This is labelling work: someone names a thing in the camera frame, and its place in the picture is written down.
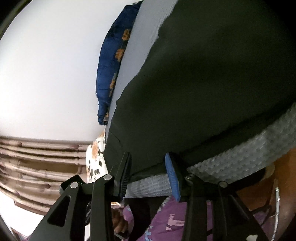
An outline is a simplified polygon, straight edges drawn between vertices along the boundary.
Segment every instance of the bamboo curtain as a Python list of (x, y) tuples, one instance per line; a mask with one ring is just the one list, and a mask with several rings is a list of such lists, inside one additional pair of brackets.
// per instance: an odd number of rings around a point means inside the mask
[(86, 182), (87, 147), (0, 137), (0, 191), (17, 206), (45, 215), (63, 181), (79, 174)]

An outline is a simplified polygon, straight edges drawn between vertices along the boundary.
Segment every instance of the black device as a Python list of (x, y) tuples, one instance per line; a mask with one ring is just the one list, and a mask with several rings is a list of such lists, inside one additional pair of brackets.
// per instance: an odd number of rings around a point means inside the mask
[[(226, 182), (212, 184), (182, 168), (182, 160), (167, 153), (165, 164), (172, 193), (179, 202), (187, 202), (182, 241), (268, 241), (252, 213)], [(114, 241), (110, 202), (121, 201), (125, 195), (131, 157), (125, 153), (114, 176), (104, 175), (94, 183), (85, 184), (76, 175), (61, 184), (61, 196), (41, 220), (29, 241), (83, 241), (86, 207), (91, 201), (90, 241)], [(212, 201), (213, 229), (207, 231), (207, 200)]]

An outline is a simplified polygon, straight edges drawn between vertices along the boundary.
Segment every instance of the blue gripper pad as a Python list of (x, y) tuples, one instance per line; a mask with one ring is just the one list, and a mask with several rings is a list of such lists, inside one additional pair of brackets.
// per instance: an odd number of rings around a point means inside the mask
[(169, 153), (165, 155), (165, 167), (167, 170), (168, 179), (170, 181), (173, 197), (178, 202), (181, 199), (180, 185)]

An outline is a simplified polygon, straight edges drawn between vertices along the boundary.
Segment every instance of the human hand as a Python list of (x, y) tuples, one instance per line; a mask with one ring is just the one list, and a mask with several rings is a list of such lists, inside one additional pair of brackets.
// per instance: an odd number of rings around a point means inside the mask
[(128, 229), (128, 222), (124, 220), (123, 216), (120, 215), (118, 210), (111, 208), (112, 212), (112, 224), (115, 233), (125, 232)]

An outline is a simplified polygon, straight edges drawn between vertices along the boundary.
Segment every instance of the blue pillow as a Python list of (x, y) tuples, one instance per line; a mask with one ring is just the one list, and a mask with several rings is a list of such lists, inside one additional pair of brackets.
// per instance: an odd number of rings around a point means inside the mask
[(109, 106), (117, 74), (129, 36), (142, 1), (124, 7), (112, 24), (103, 42), (96, 75), (96, 96), (99, 101), (99, 124), (108, 123)]

